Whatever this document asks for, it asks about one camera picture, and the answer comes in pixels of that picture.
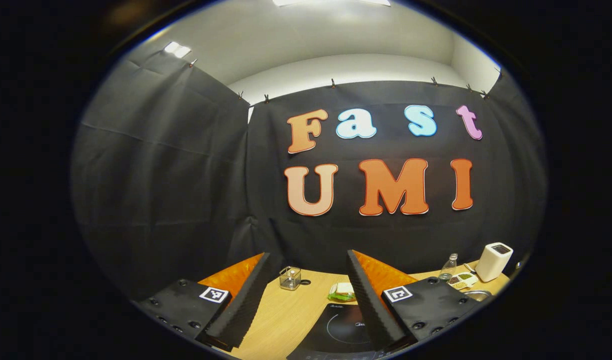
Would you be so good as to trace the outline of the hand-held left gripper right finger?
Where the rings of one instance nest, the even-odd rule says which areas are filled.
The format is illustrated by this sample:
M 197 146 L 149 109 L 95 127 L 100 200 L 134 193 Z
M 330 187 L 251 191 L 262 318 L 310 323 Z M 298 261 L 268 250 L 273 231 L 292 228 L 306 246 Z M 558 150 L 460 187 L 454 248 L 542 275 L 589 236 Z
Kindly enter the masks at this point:
M 481 308 L 480 301 L 436 276 L 415 279 L 359 251 L 347 251 L 347 271 L 377 350 L 423 342 Z

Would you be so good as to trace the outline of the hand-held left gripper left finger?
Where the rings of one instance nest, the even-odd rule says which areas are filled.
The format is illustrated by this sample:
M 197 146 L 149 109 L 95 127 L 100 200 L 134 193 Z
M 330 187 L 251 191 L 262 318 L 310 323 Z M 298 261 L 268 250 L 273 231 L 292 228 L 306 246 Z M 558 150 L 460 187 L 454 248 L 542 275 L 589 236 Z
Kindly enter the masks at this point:
M 255 319 L 271 277 L 271 254 L 262 252 L 201 281 L 180 278 L 136 305 L 185 339 L 230 352 Z

